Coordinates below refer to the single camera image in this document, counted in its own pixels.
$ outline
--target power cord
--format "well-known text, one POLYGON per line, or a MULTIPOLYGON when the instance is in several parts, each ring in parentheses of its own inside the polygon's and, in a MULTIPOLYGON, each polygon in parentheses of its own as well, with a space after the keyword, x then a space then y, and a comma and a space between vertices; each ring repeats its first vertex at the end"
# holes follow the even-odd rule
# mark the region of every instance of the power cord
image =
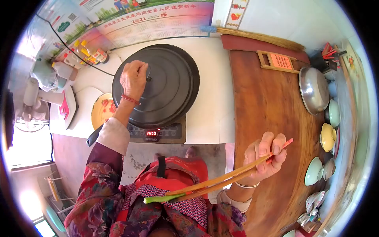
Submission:
POLYGON ((64 46, 65 46, 68 50, 70 50, 73 54, 75 54, 76 57, 78 57, 80 60, 82 60, 82 61, 85 62, 86 64, 90 65, 91 67, 96 68, 97 70, 99 70, 99 71, 101 71, 101 72, 104 72, 105 74, 108 74, 108 75, 114 77, 114 75, 112 75, 112 74, 110 74, 110 73, 107 73, 107 72, 105 72, 105 71, 103 71, 103 70, 101 70, 101 69, 99 69, 99 68, 97 68, 97 67, 94 67, 93 65, 87 63, 85 60, 83 60, 81 57, 79 57, 74 51, 72 51, 72 50, 71 50, 71 49, 65 44, 65 42, 63 42, 63 40, 61 39, 61 37, 59 37, 58 33, 55 32, 53 26, 51 25, 51 23, 50 23, 48 20, 42 18, 42 17, 41 17, 40 15, 38 15, 38 14, 36 14, 36 16, 38 16, 41 20, 47 22, 47 23, 50 25, 50 28, 53 30, 53 32, 54 32, 55 35, 59 38, 59 40, 64 44, 64 46))

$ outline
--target pot lid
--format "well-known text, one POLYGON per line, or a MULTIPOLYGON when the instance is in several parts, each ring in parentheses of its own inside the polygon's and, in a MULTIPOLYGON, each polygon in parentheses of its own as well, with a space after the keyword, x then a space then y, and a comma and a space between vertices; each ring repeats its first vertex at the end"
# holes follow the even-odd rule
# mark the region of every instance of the pot lid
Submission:
POLYGON ((192 106, 200 84, 199 70, 183 49, 156 44, 137 51, 118 68, 112 84, 113 100, 118 107, 123 88, 120 76, 126 63, 140 60, 149 64, 141 105, 132 111, 129 123, 143 129, 165 127, 182 117, 192 106))

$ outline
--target apron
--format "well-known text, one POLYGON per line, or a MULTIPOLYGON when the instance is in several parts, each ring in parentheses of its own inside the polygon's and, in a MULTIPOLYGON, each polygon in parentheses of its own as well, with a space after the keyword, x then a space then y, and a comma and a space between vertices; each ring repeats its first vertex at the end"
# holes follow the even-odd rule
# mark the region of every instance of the apron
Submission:
MULTIPOLYGON (((159 157, 158 161, 147 165, 134 183, 122 187, 125 193, 124 205, 116 221, 129 220, 129 209, 133 208, 133 203, 139 196, 144 198, 164 196, 168 191, 182 189, 206 180, 208 180, 207 165, 200 157, 159 157)), ((208 199, 207 195, 176 203, 163 202, 162 204, 191 217, 197 222, 199 229, 207 232, 207 202, 205 199, 208 199)), ((150 207, 149 204, 144 206, 147 210, 150 207)))

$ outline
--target plastic bottle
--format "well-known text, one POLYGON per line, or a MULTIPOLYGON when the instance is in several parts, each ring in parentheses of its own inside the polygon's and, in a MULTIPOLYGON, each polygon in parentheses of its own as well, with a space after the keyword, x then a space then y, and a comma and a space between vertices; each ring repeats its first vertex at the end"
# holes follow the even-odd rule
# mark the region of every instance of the plastic bottle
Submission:
POLYGON ((80 64, 82 67, 87 67, 87 63, 92 65, 92 62, 88 60, 85 54, 83 54, 82 52, 78 52, 75 48, 72 48, 71 50, 74 51, 80 57, 78 58, 75 54, 72 53, 71 58, 75 60, 78 64, 80 64))
POLYGON ((80 54, 80 53, 83 53, 87 56, 88 60, 93 62, 94 64, 99 64, 100 61, 97 60, 96 58, 92 57, 88 52, 87 50, 80 44, 80 41, 77 40, 75 41, 74 43, 74 46, 76 47, 76 51, 80 54))
POLYGON ((107 63, 109 61, 109 55, 104 52, 104 50, 92 46, 87 43, 86 40, 83 40, 81 45, 87 50, 89 55, 92 55, 92 57, 96 58, 96 60, 99 60, 101 63, 107 63))
POLYGON ((64 62, 65 64, 67 64, 67 65, 72 66, 73 68, 76 68, 76 69, 80 70, 80 69, 81 69, 81 65, 80 65, 80 63, 78 63, 78 62, 77 62, 76 60, 74 60, 73 58, 68 57, 69 53, 65 53, 65 54, 63 55, 63 56, 64 56, 64 60, 63 60, 63 62, 64 62))
POLYGON ((67 80, 74 81, 76 75, 78 74, 78 69, 73 68, 65 64, 64 62, 56 62, 53 63, 51 66, 55 69, 58 76, 67 80))

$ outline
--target woman's hand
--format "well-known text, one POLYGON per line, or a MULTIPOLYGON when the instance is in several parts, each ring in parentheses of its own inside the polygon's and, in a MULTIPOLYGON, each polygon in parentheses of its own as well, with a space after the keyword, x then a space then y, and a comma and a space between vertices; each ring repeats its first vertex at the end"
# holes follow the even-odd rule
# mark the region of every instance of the woman's hand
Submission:
POLYGON ((134 60, 125 64, 120 77, 120 83, 124 88, 124 94, 137 101, 141 98, 146 85, 146 71, 148 64, 134 60))
POLYGON ((270 157, 270 159, 272 159, 271 163, 267 164, 266 162, 262 162, 257 166, 256 171, 254 171, 247 179, 244 179, 244 181, 247 181, 249 184, 257 184, 277 173, 287 156, 287 150, 282 149, 285 142, 286 138, 282 133, 275 137, 272 132, 265 132, 262 140, 257 140, 251 143, 245 151, 243 165, 250 164, 260 157, 268 155, 270 150, 273 152, 274 156, 270 157))

